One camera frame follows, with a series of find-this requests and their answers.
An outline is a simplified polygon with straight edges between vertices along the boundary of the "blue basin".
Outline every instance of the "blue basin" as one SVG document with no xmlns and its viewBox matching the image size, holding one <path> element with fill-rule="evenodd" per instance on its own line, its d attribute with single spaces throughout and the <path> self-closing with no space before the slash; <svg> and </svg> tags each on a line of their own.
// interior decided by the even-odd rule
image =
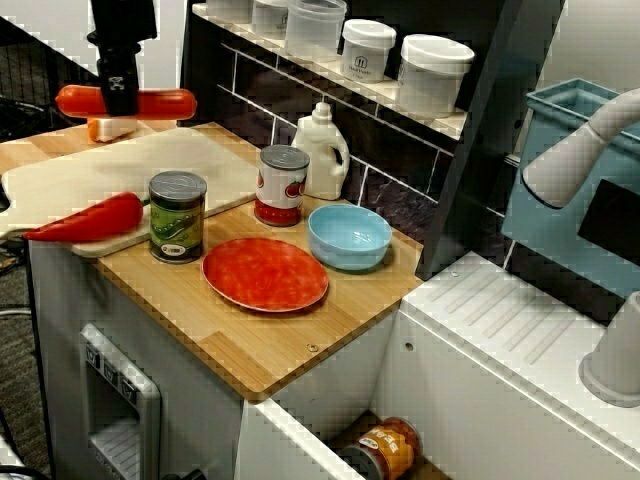
<svg viewBox="0 0 640 480">
<path fill-rule="evenodd" d="M 342 270 L 376 265 L 391 241 L 391 227 L 377 213 L 354 205 L 326 205 L 307 222 L 309 247 L 315 257 Z"/>
</svg>

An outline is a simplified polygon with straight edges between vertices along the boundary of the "plate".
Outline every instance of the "plate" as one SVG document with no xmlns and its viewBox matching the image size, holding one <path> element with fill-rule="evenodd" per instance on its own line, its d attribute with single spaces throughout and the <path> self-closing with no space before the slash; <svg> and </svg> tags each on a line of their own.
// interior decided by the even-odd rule
<svg viewBox="0 0 640 480">
<path fill-rule="evenodd" d="M 329 277 L 304 250 L 280 240 L 243 238 L 213 248 L 202 274 L 223 297 L 261 312 L 291 312 L 320 300 Z"/>
</svg>

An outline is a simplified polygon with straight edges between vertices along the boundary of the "tomato can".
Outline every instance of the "tomato can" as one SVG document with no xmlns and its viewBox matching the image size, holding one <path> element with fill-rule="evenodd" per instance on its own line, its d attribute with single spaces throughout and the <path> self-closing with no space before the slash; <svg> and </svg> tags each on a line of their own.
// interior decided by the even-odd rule
<svg viewBox="0 0 640 480">
<path fill-rule="evenodd" d="M 302 218 L 302 194 L 309 155 L 287 145 L 260 152 L 254 214 L 274 227 L 289 227 Z"/>
</svg>

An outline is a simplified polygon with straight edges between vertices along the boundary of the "wooden countertop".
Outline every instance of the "wooden countertop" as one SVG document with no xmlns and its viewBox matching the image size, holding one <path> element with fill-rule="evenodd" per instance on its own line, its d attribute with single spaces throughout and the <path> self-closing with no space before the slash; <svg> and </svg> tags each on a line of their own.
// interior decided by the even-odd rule
<svg viewBox="0 0 640 480">
<path fill-rule="evenodd" d="M 172 128 L 171 123 L 145 122 L 132 136 Z M 241 158 L 257 161 L 257 148 L 220 126 L 196 129 Z M 87 139 L 84 126 L 0 144 L 0 172 L 100 145 Z M 288 228 L 256 220 L 253 202 L 215 215 L 205 220 L 205 251 L 235 238 L 261 237 L 310 252 L 306 218 L 326 203 L 305 197 L 305 221 Z M 244 398 L 261 401 L 375 325 L 422 283 L 414 275 L 420 250 L 420 244 L 394 230 L 391 248 L 377 267 L 364 274 L 325 267 L 329 289 L 323 299 L 285 314 L 254 312 L 227 301 L 202 277 L 202 258 L 169 265 L 151 256 L 148 242 L 100 258 L 95 266 Z"/>
</svg>

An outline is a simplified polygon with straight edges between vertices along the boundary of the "wooden cutting board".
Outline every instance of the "wooden cutting board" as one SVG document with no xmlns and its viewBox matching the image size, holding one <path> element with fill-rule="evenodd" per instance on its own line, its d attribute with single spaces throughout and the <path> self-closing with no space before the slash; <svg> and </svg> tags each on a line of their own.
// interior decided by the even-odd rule
<svg viewBox="0 0 640 480">
<path fill-rule="evenodd" d="M 158 173 L 184 170 L 207 182 L 205 216 L 255 198 L 256 167 L 205 135 L 178 128 L 9 170 L 2 186 L 10 207 L 0 213 L 0 239 L 83 210 L 120 192 L 148 197 Z M 108 240 L 70 245 L 102 257 L 149 238 L 149 206 L 139 227 Z"/>
</svg>

